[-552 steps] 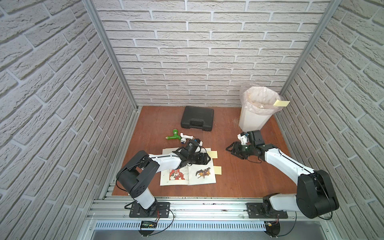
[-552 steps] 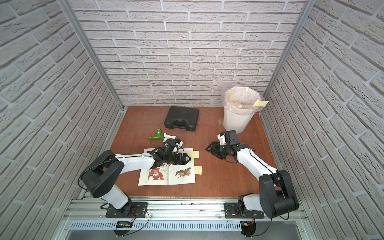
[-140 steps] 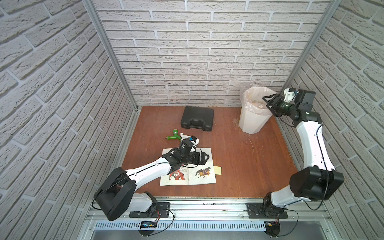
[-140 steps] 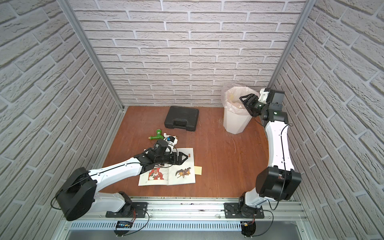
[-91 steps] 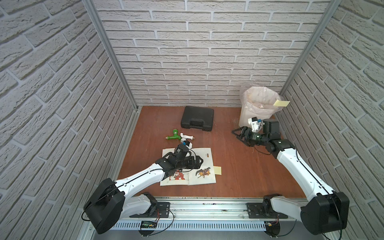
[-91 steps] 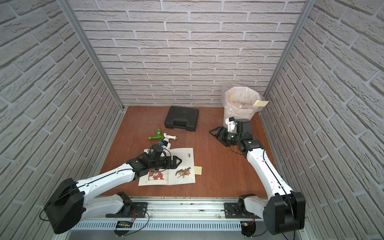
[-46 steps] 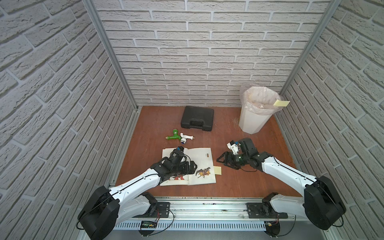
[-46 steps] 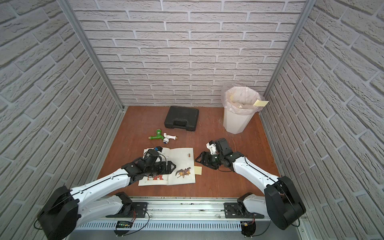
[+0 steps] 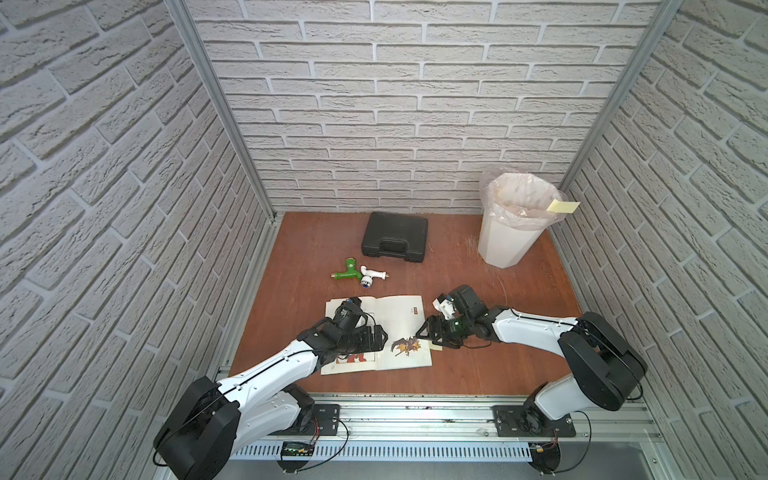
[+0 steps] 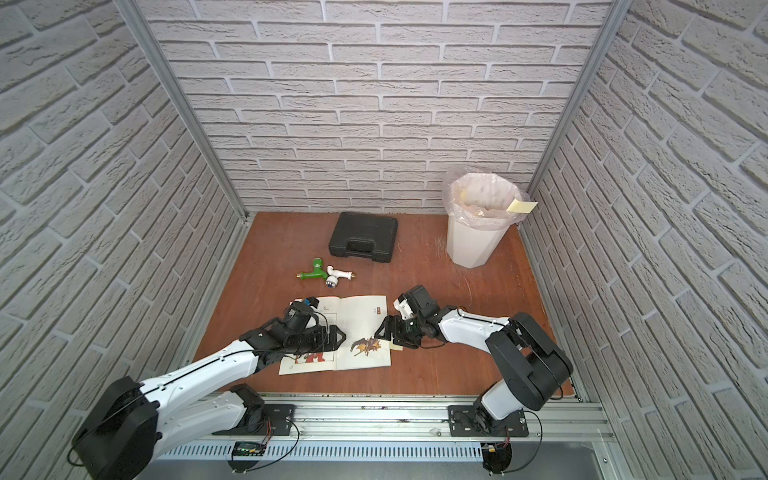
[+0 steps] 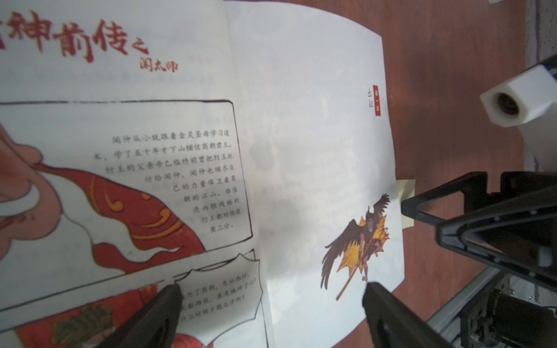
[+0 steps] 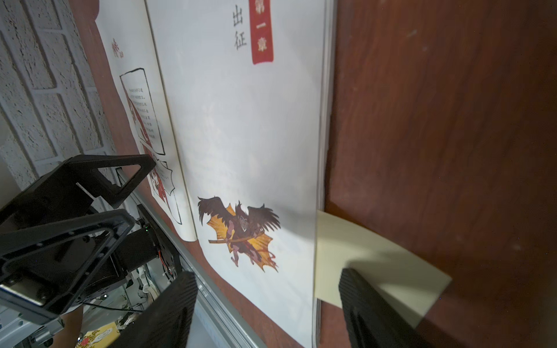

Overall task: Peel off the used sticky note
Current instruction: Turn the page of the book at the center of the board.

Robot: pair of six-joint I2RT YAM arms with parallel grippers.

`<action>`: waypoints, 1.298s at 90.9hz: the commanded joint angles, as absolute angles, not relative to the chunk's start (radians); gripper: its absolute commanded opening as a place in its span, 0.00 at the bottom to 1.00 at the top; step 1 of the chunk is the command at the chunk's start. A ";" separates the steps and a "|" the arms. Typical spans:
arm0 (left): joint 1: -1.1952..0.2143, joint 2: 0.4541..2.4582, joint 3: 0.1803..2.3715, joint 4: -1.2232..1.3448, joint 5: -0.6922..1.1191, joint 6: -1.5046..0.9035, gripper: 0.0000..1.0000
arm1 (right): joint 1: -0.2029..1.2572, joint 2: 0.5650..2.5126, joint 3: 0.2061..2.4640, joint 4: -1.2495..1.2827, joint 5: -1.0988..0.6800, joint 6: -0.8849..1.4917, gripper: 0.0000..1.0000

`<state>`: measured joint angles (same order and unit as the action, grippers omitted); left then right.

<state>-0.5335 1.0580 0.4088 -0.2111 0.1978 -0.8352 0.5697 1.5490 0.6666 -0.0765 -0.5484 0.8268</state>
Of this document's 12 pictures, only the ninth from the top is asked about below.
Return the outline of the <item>illustrated picture book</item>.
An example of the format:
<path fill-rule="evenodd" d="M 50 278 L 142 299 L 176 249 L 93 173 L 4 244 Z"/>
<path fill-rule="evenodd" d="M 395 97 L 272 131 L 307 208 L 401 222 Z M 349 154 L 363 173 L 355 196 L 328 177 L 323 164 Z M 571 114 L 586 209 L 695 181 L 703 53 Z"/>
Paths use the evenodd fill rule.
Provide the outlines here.
<path fill-rule="evenodd" d="M 387 371 L 431 367 L 431 347 L 428 340 L 416 337 L 425 321 L 420 296 L 401 295 L 375 298 L 363 296 L 362 310 L 373 316 L 388 335 L 384 349 L 379 352 L 337 357 L 321 368 L 324 376 L 366 371 Z"/>

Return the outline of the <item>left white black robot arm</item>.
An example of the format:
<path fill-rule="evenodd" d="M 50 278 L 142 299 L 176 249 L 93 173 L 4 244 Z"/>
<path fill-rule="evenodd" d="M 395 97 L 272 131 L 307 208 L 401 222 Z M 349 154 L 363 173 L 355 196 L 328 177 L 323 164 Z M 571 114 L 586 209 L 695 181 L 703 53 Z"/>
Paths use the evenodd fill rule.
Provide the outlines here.
<path fill-rule="evenodd" d="M 220 381 L 198 378 L 153 441 L 155 465 L 178 479 L 215 478 L 237 450 L 306 424 L 314 401 L 297 381 L 339 356 L 379 352 L 387 340 L 361 299 L 352 297 L 250 369 Z"/>

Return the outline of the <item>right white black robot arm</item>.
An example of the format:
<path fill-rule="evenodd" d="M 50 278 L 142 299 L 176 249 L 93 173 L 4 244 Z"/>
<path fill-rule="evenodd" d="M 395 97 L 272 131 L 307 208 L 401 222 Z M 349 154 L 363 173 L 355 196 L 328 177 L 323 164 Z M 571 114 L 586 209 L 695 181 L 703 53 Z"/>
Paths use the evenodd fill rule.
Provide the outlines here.
<path fill-rule="evenodd" d="M 487 307 L 468 285 L 440 295 L 416 333 L 435 345 L 459 349 L 476 336 L 496 343 L 519 344 L 565 359 L 570 373 L 531 393 L 520 418 L 537 426 L 571 413 L 600 407 L 619 410 L 633 392 L 642 391 L 647 363 L 604 317 L 586 312 L 579 317 L 548 317 L 508 306 Z"/>

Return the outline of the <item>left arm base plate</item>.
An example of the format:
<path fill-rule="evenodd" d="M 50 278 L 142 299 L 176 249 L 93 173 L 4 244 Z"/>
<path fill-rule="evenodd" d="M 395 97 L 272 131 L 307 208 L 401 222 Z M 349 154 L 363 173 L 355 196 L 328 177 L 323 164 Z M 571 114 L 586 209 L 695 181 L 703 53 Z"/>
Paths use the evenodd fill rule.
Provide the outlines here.
<path fill-rule="evenodd" d="M 286 429 L 270 433 L 270 436 L 335 436 L 339 427 L 339 404 L 314 404 L 311 410 L 304 408 L 294 423 Z"/>

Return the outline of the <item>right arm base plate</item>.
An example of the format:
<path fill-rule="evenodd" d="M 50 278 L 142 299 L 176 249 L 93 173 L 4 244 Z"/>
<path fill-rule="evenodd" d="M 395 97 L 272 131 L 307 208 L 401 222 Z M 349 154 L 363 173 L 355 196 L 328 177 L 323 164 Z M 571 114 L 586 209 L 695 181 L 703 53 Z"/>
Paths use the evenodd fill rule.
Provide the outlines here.
<path fill-rule="evenodd" d="M 535 407 L 523 405 L 494 405 L 493 424 L 500 438 L 563 437 L 573 438 L 576 430 L 570 415 L 551 420 Z"/>

